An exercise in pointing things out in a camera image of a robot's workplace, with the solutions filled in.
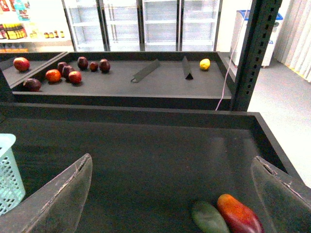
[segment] white curtain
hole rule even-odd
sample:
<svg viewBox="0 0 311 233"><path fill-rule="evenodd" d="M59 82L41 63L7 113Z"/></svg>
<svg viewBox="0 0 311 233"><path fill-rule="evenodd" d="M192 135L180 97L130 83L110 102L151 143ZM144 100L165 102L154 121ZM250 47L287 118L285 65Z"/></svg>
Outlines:
<svg viewBox="0 0 311 233"><path fill-rule="evenodd" d="M311 0L291 0L274 55L311 82Z"/></svg>

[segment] blue freezer lid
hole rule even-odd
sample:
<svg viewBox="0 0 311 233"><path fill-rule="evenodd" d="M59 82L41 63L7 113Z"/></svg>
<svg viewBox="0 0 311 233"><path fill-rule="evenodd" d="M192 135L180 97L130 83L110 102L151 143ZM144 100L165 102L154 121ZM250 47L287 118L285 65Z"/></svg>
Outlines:
<svg viewBox="0 0 311 233"><path fill-rule="evenodd" d="M242 15L242 17L244 18L246 10L239 10L237 12L239 12ZM247 11L245 21L248 21L248 17L249 17L250 12L251 12L250 10ZM276 20L283 20L283 17L281 16L280 13L277 14Z"/></svg>

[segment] pink cable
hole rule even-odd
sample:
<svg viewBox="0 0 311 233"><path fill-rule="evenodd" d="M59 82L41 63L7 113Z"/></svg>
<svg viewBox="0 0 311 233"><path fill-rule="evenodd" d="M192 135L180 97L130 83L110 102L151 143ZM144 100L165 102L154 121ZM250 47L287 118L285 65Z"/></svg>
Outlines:
<svg viewBox="0 0 311 233"><path fill-rule="evenodd" d="M218 105L217 105L215 111L218 110L218 108L219 108L221 102L222 102L223 99L224 99L224 95L225 95L225 84L226 84L227 77L228 77L228 74L229 74L230 65L231 65L231 62L232 62L232 56L233 56L233 53L235 52L235 49L236 49L237 46L238 46L238 41L239 41L240 34L241 34L241 31L242 31L242 28L243 28L243 24L244 24L244 22L245 22L245 18L246 18L246 15L247 15L248 9L250 8L251 3L252 3L252 0L250 0L250 2L249 2L249 4L248 4L248 8L247 8L247 10L246 10L246 12L245 12L245 15L244 15L244 18L243 18L243 23L242 23L242 25L241 25L241 27L240 27L240 30L239 30L237 42L235 43L234 49L233 49L233 51L232 51L232 53L231 53L230 62L229 62L229 67L228 67L227 73L225 74L225 82L224 82L224 87L223 87L223 94L222 94L221 99L219 100L219 103L218 103Z"/></svg>

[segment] green mango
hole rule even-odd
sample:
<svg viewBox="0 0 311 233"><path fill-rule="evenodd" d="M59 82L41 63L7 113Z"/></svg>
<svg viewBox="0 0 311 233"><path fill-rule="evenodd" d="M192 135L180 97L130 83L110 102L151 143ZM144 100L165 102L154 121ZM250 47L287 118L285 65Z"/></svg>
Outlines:
<svg viewBox="0 0 311 233"><path fill-rule="evenodd" d="M230 233L225 220L218 210L205 201L197 201L192 206L192 219L204 233Z"/></svg>

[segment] dark red apple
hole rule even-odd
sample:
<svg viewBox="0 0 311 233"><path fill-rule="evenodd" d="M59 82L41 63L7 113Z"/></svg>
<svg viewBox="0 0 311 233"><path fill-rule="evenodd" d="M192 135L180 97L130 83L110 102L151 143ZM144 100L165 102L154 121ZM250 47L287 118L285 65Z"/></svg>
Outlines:
<svg viewBox="0 0 311 233"><path fill-rule="evenodd" d="M82 80L82 75L79 71L70 72L69 80L71 83L80 83Z"/></svg>
<svg viewBox="0 0 311 233"><path fill-rule="evenodd" d="M86 70L88 67L88 61L85 57L79 57L78 58L78 67L80 70Z"/></svg>
<svg viewBox="0 0 311 233"><path fill-rule="evenodd" d="M60 74L63 76L63 68L64 66L67 66L67 63L66 62L59 62L57 64L57 69L58 71L60 72Z"/></svg>
<svg viewBox="0 0 311 233"><path fill-rule="evenodd" d="M24 57L15 58L13 61L13 65L19 71L27 71L30 67L29 61Z"/></svg>
<svg viewBox="0 0 311 233"><path fill-rule="evenodd" d="M101 71L103 73L108 73L110 70L110 63L108 62L107 59L101 59L101 61L99 62L99 69L101 69Z"/></svg>
<svg viewBox="0 0 311 233"><path fill-rule="evenodd" d="M64 66L63 68L63 77L66 78L66 81L69 81L69 74L74 71L72 66Z"/></svg>
<svg viewBox="0 0 311 233"><path fill-rule="evenodd" d="M91 62L91 64L89 64L89 69L92 71L92 72L95 72L98 70L98 63L97 62Z"/></svg>
<svg viewBox="0 0 311 233"><path fill-rule="evenodd" d="M24 81L23 86L29 91L39 91L41 82L38 79L27 79Z"/></svg>

